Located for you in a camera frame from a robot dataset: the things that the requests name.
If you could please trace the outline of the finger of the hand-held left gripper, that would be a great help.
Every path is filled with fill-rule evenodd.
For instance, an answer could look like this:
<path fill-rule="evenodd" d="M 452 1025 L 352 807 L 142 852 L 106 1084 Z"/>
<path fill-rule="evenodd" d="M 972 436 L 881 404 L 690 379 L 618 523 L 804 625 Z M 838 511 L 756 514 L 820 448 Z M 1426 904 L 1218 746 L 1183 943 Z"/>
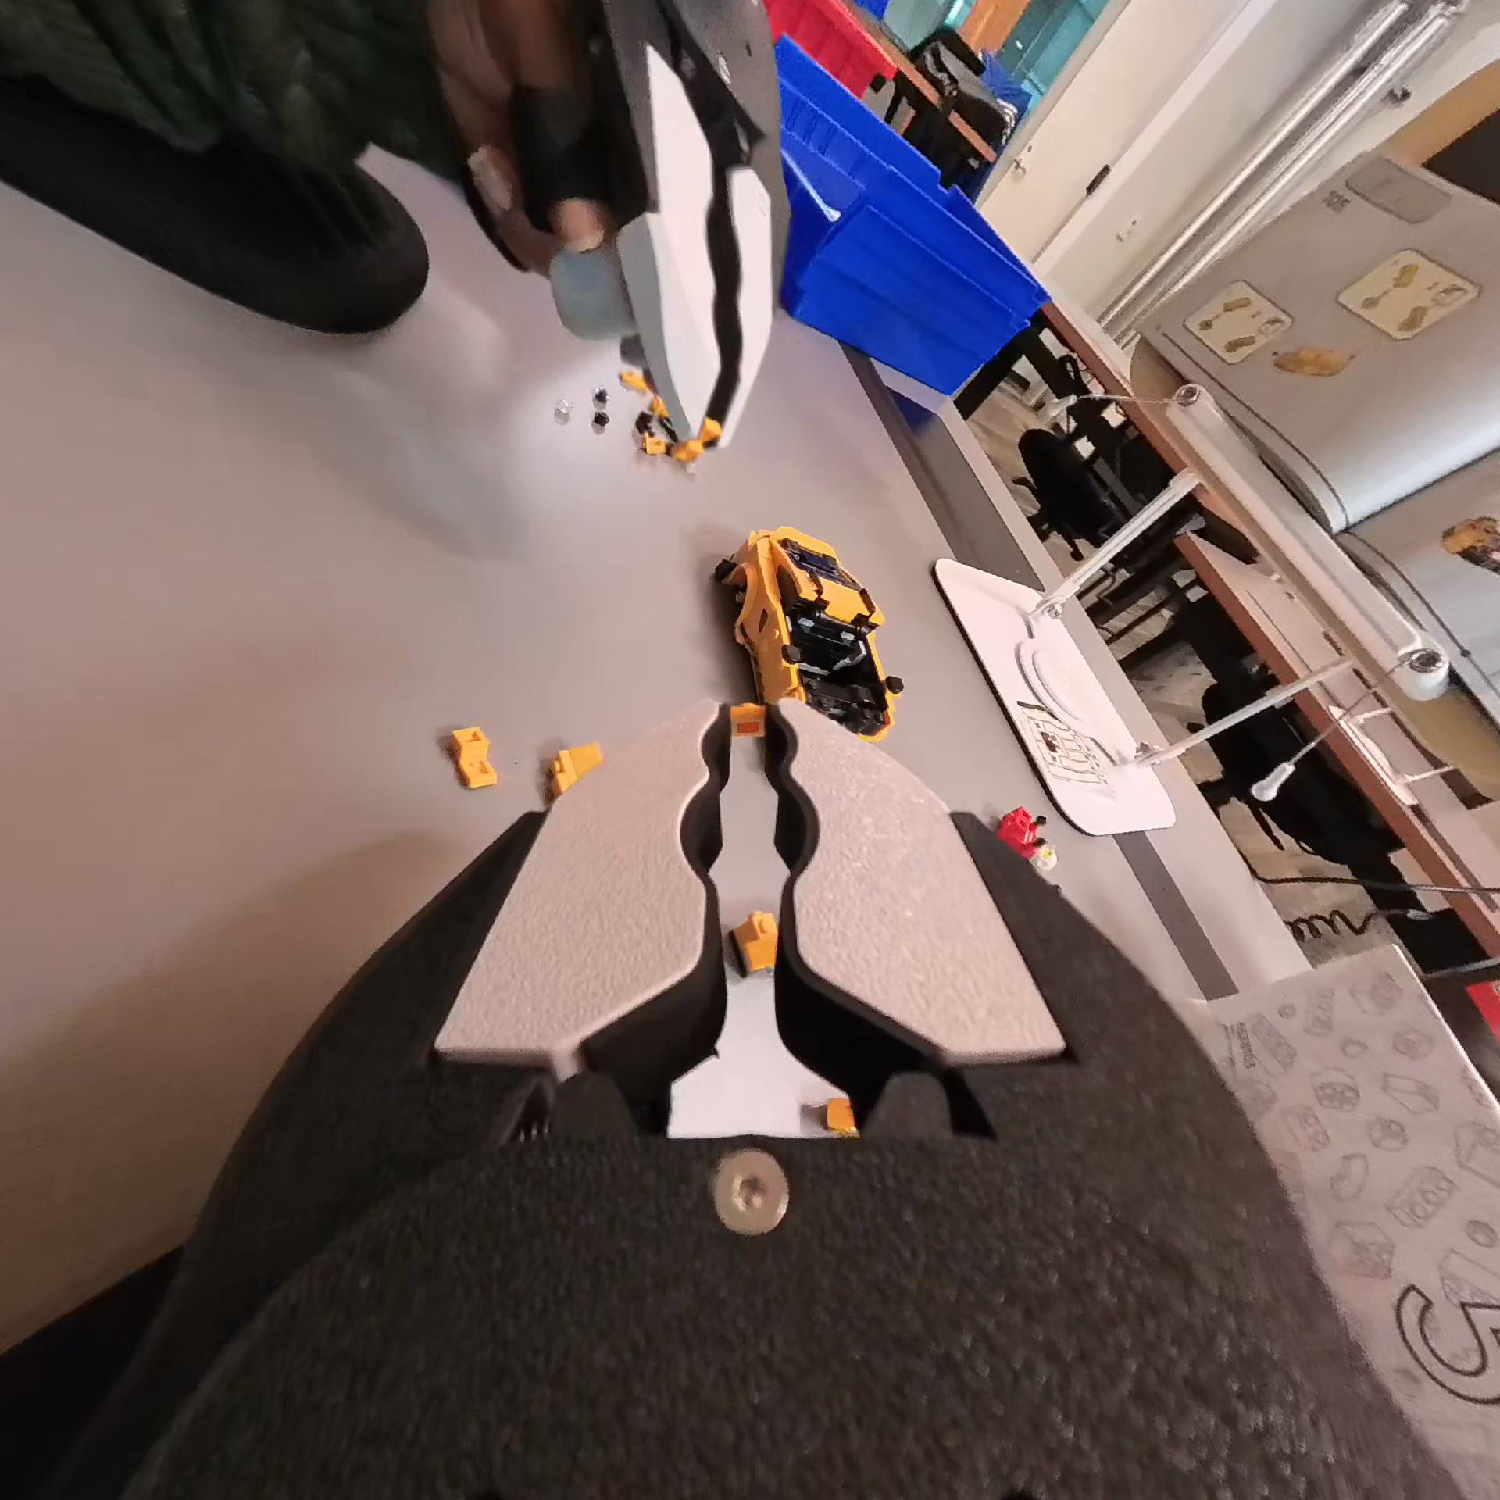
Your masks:
<path fill-rule="evenodd" d="M 649 373 L 681 438 L 734 430 L 734 89 L 722 52 L 643 52 L 627 89 L 643 204 L 618 257 Z"/>
<path fill-rule="evenodd" d="M 751 166 L 726 177 L 729 254 L 720 288 L 727 295 L 720 336 L 722 386 L 709 414 L 720 423 L 718 445 L 736 436 L 754 391 L 776 323 L 776 213 L 772 196 Z"/>

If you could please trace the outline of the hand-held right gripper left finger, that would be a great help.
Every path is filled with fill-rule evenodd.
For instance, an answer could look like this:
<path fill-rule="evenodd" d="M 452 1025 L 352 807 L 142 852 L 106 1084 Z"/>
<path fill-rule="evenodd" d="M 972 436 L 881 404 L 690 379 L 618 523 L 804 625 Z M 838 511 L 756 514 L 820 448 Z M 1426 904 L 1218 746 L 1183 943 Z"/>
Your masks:
<path fill-rule="evenodd" d="M 670 1096 L 726 1021 L 720 796 L 729 709 L 706 700 L 604 755 L 543 814 L 438 1030 L 445 1063 L 608 1077 Z"/>

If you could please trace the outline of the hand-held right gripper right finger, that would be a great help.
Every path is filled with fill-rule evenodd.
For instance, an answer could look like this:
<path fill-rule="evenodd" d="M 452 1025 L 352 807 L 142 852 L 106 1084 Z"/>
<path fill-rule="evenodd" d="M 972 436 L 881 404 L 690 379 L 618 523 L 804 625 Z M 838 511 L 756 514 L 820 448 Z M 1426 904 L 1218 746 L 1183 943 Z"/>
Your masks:
<path fill-rule="evenodd" d="M 870 1116 L 892 1079 L 1054 1063 L 1063 1030 L 947 802 L 799 702 L 765 730 L 786 864 L 776 1020 Z"/>

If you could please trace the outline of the cluster of small toy parts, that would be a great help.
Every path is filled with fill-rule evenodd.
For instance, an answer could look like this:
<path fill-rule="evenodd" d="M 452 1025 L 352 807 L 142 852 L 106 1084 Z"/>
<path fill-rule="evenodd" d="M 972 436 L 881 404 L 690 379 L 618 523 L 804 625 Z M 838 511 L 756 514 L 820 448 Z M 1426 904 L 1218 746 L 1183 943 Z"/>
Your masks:
<path fill-rule="evenodd" d="M 609 388 L 611 400 L 606 409 L 595 409 L 592 393 L 602 384 Z M 638 457 L 672 461 L 684 470 L 697 466 L 726 441 L 726 423 L 720 420 L 704 418 L 695 429 L 677 421 L 649 373 L 634 366 L 622 366 L 611 384 L 592 384 L 586 423 L 595 438 L 626 436 Z"/>

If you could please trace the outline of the yellow toy brick car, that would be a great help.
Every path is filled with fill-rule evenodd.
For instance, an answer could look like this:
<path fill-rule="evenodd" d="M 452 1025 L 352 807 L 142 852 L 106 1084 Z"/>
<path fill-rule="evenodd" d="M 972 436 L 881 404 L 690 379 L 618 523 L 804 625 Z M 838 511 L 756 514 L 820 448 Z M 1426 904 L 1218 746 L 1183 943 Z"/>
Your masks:
<path fill-rule="evenodd" d="M 906 686 L 876 650 L 886 616 L 831 543 L 754 530 L 715 579 L 736 596 L 734 638 L 761 704 L 795 700 L 865 741 L 888 736 Z"/>

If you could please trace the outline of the instruction booklet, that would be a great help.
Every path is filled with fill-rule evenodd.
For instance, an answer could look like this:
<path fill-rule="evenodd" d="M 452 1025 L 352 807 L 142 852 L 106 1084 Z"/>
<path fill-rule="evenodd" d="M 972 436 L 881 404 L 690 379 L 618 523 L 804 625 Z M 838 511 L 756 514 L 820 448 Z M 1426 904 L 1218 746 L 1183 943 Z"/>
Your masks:
<path fill-rule="evenodd" d="M 1347 166 L 1142 334 L 1470 679 L 1497 686 L 1497 120 Z"/>

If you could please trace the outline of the person's left forearm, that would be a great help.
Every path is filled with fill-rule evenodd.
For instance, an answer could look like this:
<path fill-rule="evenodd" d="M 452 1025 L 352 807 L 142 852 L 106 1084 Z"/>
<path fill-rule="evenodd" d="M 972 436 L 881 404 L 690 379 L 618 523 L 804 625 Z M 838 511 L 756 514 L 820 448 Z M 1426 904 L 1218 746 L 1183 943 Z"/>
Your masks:
<path fill-rule="evenodd" d="M 333 175 L 377 146 L 459 177 L 426 4 L 4 2 L 4 75 L 206 154 Z"/>

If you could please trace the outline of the person's left hand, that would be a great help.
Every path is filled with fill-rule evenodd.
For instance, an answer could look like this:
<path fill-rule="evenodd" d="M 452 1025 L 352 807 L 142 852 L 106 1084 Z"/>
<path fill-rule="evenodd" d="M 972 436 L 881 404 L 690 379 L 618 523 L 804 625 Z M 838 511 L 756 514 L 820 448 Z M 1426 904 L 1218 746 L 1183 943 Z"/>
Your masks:
<path fill-rule="evenodd" d="M 565 4 L 431 2 L 426 18 L 479 220 L 504 257 L 545 275 L 558 252 L 604 248 L 613 223 L 602 204 L 563 200 L 547 211 L 549 229 L 540 230 L 522 198 L 513 104 L 522 88 L 561 93 L 576 84 Z"/>

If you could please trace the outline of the blue plastic bin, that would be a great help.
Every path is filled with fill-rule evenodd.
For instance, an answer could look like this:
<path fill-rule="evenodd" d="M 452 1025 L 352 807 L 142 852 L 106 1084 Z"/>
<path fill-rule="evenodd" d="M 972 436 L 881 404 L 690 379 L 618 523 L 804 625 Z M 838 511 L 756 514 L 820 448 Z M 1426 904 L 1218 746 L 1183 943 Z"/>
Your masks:
<path fill-rule="evenodd" d="M 783 157 L 792 227 L 781 305 L 793 320 L 958 393 L 1022 332 L 1047 291 L 947 191 L 877 171 L 856 180 L 813 157 Z"/>
<path fill-rule="evenodd" d="M 986 284 L 1004 245 L 934 163 L 870 111 L 790 36 L 776 41 L 781 159 L 792 229 L 781 300 L 813 300 L 813 280 L 872 268 L 877 284 Z"/>

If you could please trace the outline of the clear sticker sheet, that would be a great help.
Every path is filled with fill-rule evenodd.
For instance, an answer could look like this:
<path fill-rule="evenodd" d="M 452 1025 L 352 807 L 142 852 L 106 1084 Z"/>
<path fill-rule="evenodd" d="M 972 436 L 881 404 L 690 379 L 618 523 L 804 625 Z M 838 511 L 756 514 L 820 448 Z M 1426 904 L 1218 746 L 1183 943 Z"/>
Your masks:
<path fill-rule="evenodd" d="M 1020 700 L 1013 709 L 1018 738 L 1047 786 L 1065 791 L 1099 791 L 1111 784 L 1113 764 L 1097 741 L 1042 704 Z"/>

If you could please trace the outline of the black office chair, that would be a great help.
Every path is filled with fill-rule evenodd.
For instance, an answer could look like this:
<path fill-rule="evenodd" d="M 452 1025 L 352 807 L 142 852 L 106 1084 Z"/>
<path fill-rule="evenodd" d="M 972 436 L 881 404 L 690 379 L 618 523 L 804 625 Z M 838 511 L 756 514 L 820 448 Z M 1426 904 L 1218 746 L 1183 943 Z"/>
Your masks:
<path fill-rule="evenodd" d="M 1018 457 L 1026 468 L 1018 482 L 1036 502 L 1029 525 L 1040 539 L 1059 538 L 1070 557 L 1083 561 L 1083 545 L 1097 548 L 1126 525 L 1127 509 L 1068 438 L 1029 427 L 1018 439 Z"/>

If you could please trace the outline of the person's black clothing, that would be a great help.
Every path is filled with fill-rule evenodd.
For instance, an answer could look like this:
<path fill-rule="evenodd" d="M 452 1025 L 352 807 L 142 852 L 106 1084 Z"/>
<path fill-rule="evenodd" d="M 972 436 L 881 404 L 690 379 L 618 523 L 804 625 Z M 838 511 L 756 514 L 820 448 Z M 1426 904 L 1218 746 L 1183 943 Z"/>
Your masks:
<path fill-rule="evenodd" d="M 426 291 L 420 225 L 363 168 L 283 163 L 242 138 L 183 152 L 4 79 L 4 184 L 183 282 L 309 332 L 374 334 Z"/>

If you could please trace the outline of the white printed paper bag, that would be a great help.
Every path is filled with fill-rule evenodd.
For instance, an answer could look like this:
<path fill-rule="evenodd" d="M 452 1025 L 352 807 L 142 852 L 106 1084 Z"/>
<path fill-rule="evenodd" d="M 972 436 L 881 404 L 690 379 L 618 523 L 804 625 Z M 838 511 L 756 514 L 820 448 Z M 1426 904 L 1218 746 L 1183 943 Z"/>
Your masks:
<path fill-rule="evenodd" d="M 1499 1496 L 1499 1113 L 1392 945 L 1188 1005 L 1365 1354 L 1465 1496 Z"/>

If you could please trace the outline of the wooden desk with black legs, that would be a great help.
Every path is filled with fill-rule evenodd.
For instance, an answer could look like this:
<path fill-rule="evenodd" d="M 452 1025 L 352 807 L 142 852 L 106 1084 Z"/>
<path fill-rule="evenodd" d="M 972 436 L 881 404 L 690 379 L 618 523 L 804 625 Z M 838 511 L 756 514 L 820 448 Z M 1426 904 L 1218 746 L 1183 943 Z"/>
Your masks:
<path fill-rule="evenodd" d="M 1151 393 L 1140 398 L 1133 388 L 1127 357 L 1099 332 L 1083 313 L 1068 313 L 1059 304 L 1047 304 L 1038 323 L 1056 336 L 1086 370 L 1088 400 L 1099 407 L 1115 404 L 1127 421 L 1151 441 L 1165 463 L 1176 470 L 1193 468 L 1183 438 L 1176 434 L 1170 418 L 1177 414 L 1172 395 Z M 1408 795 L 1443 793 L 1447 784 L 1431 779 L 1408 786 L 1397 780 L 1395 770 L 1386 770 L 1376 752 L 1415 750 L 1422 761 L 1426 754 L 1404 732 L 1383 688 L 1372 698 L 1345 707 L 1329 693 L 1340 688 L 1349 698 L 1376 680 L 1376 670 L 1356 661 L 1352 648 L 1340 646 L 1324 629 L 1320 618 L 1290 591 L 1283 579 L 1263 568 L 1243 564 L 1236 555 L 1217 548 L 1202 532 L 1190 532 L 1177 539 L 1177 550 L 1186 559 L 1195 579 L 1215 598 L 1218 611 L 1229 620 L 1227 630 L 1243 639 L 1247 650 L 1286 686 L 1309 671 L 1326 666 L 1326 655 L 1334 664 L 1347 664 L 1324 684 L 1301 689 L 1292 698 L 1290 714 L 1313 738 L 1327 732 L 1327 739 L 1315 746 L 1309 759 L 1336 763 L 1345 780 L 1359 789 L 1381 821 L 1401 839 L 1415 868 L 1442 886 L 1463 882 L 1497 884 L 1495 857 L 1481 855 L 1486 875 L 1474 873 L 1470 863 L 1454 848 L 1436 816 L 1420 800 Z"/>

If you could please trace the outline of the grey metal wall pipes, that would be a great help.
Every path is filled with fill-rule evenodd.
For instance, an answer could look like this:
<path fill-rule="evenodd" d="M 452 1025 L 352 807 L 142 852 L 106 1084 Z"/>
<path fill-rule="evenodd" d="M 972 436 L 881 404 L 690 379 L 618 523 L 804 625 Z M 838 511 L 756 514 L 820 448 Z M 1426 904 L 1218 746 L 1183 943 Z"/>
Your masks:
<path fill-rule="evenodd" d="M 1224 184 L 1118 291 L 1101 314 L 1104 330 L 1115 338 L 1136 332 L 1156 307 L 1224 257 L 1370 107 L 1433 55 L 1468 9 L 1467 2 L 1392 2 L 1368 13 L 1272 116 Z"/>

